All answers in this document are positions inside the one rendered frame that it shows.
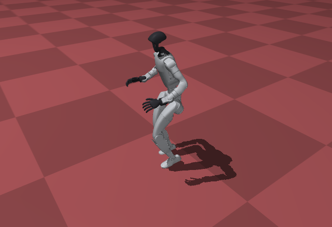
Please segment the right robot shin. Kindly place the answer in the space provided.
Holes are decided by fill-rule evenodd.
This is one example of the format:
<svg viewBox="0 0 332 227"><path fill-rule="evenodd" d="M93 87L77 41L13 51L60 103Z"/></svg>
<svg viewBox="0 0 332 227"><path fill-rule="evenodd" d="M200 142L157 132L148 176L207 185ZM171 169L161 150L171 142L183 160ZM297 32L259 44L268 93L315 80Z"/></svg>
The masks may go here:
<svg viewBox="0 0 332 227"><path fill-rule="evenodd" d="M168 142L168 144L170 145L170 147L172 147L172 144L169 140L169 136L168 136L168 133L166 130L163 131L163 134L164 134L164 138L166 139L166 141Z"/></svg>

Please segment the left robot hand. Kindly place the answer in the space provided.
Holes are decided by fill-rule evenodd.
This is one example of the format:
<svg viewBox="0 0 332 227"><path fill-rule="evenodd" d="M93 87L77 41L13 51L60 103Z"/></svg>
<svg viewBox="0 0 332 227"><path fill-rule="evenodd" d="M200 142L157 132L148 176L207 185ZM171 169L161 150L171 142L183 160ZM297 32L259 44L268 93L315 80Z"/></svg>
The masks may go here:
<svg viewBox="0 0 332 227"><path fill-rule="evenodd" d="M146 108L144 109L144 111L145 111L147 108L152 107L152 108L150 108L150 109L148 109L148 110L146 111L146 113L147 113L148 111L157 108L159 105L160 105L160 106L166 105L167 103L162 103L162 100L161 100L161 99L162 99L162 98L159 98L159 100L157 100L157 99L153 99L153 98L147 98L146 100L150 100L150 101L144 102L142 105L144 105L144 104L146 104L146 105L144 105L143 108L146 107L146 106L148 106L148 105L150 105L150 106L146 107ZM148 104L147 104L147 103L148 103Z"/></svg>

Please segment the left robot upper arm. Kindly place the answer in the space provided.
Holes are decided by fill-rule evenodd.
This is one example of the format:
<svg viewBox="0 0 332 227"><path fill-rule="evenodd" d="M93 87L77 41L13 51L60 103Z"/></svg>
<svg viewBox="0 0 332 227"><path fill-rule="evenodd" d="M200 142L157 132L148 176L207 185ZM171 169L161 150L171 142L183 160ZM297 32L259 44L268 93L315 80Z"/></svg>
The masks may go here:
<svg viewBox="0 0 332 227"><path fill-rule="evenodd" d="M171 58L167 58L164 61L164 63L165 63L166 69L171 72L171 74L173 75L173 77L176 80L179 81L179 84L181 82L185 82L187 84L187 87L188 87L188 83L187 83L186 79L184 78L184 76L182 75L182 73L180 72L180 70L178 69L176 62Z"/></svg>

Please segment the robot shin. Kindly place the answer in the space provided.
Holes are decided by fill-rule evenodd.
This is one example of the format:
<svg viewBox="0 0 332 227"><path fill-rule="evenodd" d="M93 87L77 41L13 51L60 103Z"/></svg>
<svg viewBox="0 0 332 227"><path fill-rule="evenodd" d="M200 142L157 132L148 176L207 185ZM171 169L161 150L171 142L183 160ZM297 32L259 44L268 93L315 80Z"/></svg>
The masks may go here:
<svg viewBox="0 0 332 227"><path fill-rule="evenodd" d="M171 147L166 141L166 139L163 137L162 134L159 134L155 137L155 141L152 140L156 146L163 152L165 153L168 157L170 157L171 160L175 159L174 154L171 151Z"/></svg>
<svg viewBox="0 0 332 227"><path fill-rule="evenodd" d="M170 145L170 147L172 147L172 144L169 140L169 136L168 136L168 133L166 130L163 131L163 134L164 134L164 138L166 139L166 141L168 142L168 144Z"/></svg>

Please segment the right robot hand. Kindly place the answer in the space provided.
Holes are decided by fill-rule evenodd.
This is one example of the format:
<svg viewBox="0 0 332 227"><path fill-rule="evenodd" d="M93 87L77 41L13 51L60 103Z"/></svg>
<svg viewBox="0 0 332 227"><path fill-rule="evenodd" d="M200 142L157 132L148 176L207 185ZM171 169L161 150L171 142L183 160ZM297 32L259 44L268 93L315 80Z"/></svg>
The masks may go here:
<svg viewBox="0 0 332 227"><path fill-rule="evenodd" d="M128 79L127 82L126 82L126 86L128 87L128 85L132 82L142 82L142 80L145 80L146 79L146 76L139 76L139 77L134 77L134 78L131 78L131 79Z"/></svg>

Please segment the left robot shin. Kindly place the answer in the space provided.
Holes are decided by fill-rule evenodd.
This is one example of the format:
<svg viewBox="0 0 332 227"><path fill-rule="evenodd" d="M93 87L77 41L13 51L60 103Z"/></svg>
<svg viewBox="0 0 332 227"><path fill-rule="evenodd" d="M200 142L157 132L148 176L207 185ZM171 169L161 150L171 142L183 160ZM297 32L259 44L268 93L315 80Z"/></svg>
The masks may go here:
<svg viewBox="0 0 332 227"><path fill-rule="evenodd" d="M171 147L166 141L166 139L163 137L162 134L159 134L155 137L155 141L152 140L156 146L163 152L165 153L168 157L170 157L171 160L175 159L174 154L171 151Z"/></svg>

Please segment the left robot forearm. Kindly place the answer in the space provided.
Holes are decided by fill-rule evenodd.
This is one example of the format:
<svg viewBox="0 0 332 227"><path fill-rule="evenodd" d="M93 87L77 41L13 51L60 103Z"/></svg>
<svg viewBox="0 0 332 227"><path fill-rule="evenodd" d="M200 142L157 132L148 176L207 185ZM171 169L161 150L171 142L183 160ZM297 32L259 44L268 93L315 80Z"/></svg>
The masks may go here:
<svg viewBox="0 0 332 227"><path fill-rule="evenodd" d="M181 96L181 94L184 92L186 89L187 84L185 82L181 82L177 88L174 89L169 95L166 97L163 97L162 103L172 103L174 99L176 99L178 96Z"/></svg>

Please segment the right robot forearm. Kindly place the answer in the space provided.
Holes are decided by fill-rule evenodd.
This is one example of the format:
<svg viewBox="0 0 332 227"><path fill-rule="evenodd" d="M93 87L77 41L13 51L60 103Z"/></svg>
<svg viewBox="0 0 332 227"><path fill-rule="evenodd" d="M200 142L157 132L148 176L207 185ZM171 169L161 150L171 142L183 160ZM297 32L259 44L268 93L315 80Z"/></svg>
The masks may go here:
<svg viewBox="0 0 332 227"><path fill-rule="evenodd" d="M143 75L143 76L146 76L146 79L145 80L142 80L142 82L146 82L147 80L151 79L154 75L158 74L158 71L156 69L156 66L154 68L152 68L151 71L149 71L146 75Z"/></svg>

